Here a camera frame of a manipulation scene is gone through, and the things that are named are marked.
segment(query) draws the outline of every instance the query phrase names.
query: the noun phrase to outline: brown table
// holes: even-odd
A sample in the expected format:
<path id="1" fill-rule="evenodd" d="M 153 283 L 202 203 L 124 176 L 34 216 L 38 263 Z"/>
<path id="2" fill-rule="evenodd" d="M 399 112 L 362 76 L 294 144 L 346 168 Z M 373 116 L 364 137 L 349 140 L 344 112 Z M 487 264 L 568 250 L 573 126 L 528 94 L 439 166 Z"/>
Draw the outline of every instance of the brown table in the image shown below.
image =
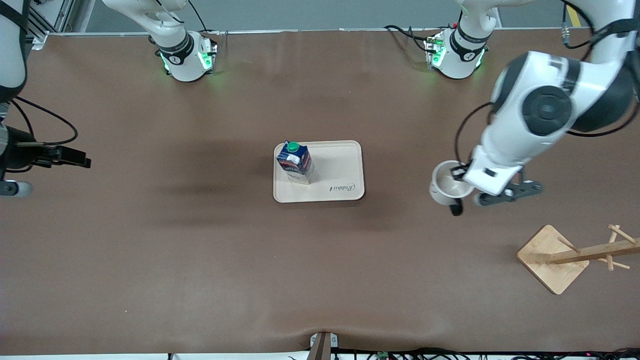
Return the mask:
<path id="1" fill-rule="evenodd" d="M 16 176 L 32 197 L 0 201 L 0 352 L 270 352 L 320 330 L 375 349 L 640 345 L 639 257 L 620 258 L 631 271 L 593 263 L 561 296 L 515 257 L 545 224 L 579 247 L 610 223 L 640 235 L 639 125 L 536 158 L 540 197 L 454 218 L 429 196 L 510 59 L 580 55 L 558 30 L 497 31 L 491 46 L 454 81 L 390 33 L 233 35 L 215 76 L 179 83 L 145 37 L 50 37 L 23 95 L 77 125 L 93 168 L 35 169 Z M 68 135 L 29 114 L 39 139 Z M 470 122 L 463 153 L 483 127 Z M 365 197 L 276 203 L 285 139 L 359 141 Z"/>

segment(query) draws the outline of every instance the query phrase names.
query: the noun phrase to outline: white tray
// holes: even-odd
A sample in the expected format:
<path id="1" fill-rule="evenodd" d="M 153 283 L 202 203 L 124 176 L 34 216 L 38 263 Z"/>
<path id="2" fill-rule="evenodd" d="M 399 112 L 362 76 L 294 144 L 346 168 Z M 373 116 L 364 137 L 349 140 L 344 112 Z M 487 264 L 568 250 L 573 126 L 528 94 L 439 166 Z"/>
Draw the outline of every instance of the white tray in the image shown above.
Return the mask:
<path id="1" fill-rule="evenodd" d="M 309 185 L 288 180 L 276 158 L 284 143 L 273 150 L 273 198 L 277 202 L 358 200 L 364 196 L 362 148 L 353 140 L 301 142 L 309 147 L 316 167 Z"/>

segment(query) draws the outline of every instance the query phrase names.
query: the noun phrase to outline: white cup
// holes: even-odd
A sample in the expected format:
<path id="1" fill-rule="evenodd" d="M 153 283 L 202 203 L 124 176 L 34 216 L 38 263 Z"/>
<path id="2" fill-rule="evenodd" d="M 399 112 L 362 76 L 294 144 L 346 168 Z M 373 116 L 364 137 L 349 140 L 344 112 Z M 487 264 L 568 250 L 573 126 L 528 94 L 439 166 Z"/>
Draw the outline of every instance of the white cup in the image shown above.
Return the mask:
<path id="1" fill-rule="evenodd" d="M 460 163 L 455 160 L 448 160 L 439 163 L 433 169 L 429 193 L 438 204 L 455 205 L 458 203 L 456 199 L 462 199 L 474 191 L 473 186 L 453 179 L 451 169 L 459 165 Z"/>

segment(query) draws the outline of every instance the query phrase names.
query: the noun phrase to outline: wooden mug tree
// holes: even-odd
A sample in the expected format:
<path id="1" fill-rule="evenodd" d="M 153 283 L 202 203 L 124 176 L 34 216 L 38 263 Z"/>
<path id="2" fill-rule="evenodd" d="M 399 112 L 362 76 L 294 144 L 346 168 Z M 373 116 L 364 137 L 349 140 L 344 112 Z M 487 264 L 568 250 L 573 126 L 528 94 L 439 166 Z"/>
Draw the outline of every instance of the wooden mug tree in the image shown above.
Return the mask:
<path id="1" fill-rule="evenodd" d="M 629 236 L 619 225 L 609 225 L 609 229 L 608 243 L 578 249 L 553 226 L 546 225 L 518 251 L 517 257 L 552 293 L 560 295 L 589 265 L 589 260 L 607 263 L 609 271 L 614 266 L 630 268 L 613 261 L 613 257 L 640 252 L 640 238 Z M 625 241 L 616 241 L 617 235 Z"/>

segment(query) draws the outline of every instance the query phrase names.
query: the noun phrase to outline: yellow tape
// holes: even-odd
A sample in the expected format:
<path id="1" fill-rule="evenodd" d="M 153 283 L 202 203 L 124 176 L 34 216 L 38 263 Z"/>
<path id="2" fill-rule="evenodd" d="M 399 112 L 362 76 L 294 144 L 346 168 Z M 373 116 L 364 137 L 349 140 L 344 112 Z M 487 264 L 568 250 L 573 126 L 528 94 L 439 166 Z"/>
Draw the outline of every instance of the yellow tape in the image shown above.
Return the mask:
<path id="1" fill-rule="evenodd" d="M 574 28 L 582 26 L 580 25 L 580 18 L 578 17 L 578 13 L 575 12 L 575 9 L 573 9 L 571 6 L 567 6 L 566 12 L 569 14 L 569 18 L 571 19 L 571 25 L 573 25 Z"/>

